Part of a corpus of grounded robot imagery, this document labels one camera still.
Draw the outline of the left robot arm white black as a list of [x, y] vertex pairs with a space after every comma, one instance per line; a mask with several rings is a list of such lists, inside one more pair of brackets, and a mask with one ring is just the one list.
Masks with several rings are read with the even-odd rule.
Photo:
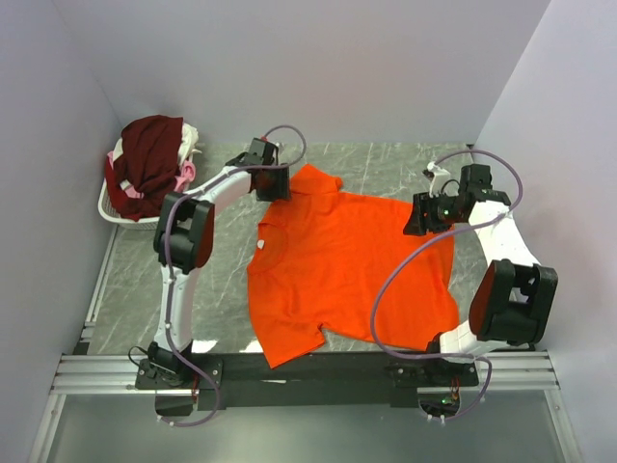
[[203, 185], [165, 197], [153, 238], [162, 277], [160, 315], [139, 378], [179, 388], [197, 375], [190, 361], [193, 299], [213, 251], [216, 216], [251, 193], [263, 202], [290, 198], [289, 166], [280, 162], [279, 151], [267, 138], [254, 138]]

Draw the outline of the orange t-shirt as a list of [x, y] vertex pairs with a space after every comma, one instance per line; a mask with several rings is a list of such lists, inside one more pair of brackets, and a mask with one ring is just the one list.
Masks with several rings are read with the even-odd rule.
[[306, 165], [290, 180], [291, 199], [271, 204], [257, 226], [248, 304], [271, 368], [321, 347], [326, 331], [372, 341], [374, 306], [380, 341], [395, 347], [422, 350], [459, 324], [448, 290], [453, 238], [423, 251], [380, 296], [392, 271], [429, 238], [403, 233], [410, 204], [342, 186]]

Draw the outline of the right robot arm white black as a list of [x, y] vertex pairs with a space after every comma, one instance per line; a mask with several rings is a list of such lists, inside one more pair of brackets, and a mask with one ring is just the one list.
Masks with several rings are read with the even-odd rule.
[[470, 226], [479, 239], [487, 269], [473, 296], [466, 321], [438, 333], [408, 376], [420, 387], [477, 382], [474, 359], [493, 350], [533, 345], [543, 337], [557, 289], [556, 271], [542, 265], [525, 245], [506, 193], [492, 185], [487, 165], [462, 167], [458, 192], [449, 196], [449, 171], [431, 162], [423, 172], [430, 188], [414, 196], [404, 234], [429, 235], [439, 243], [456, 225]]

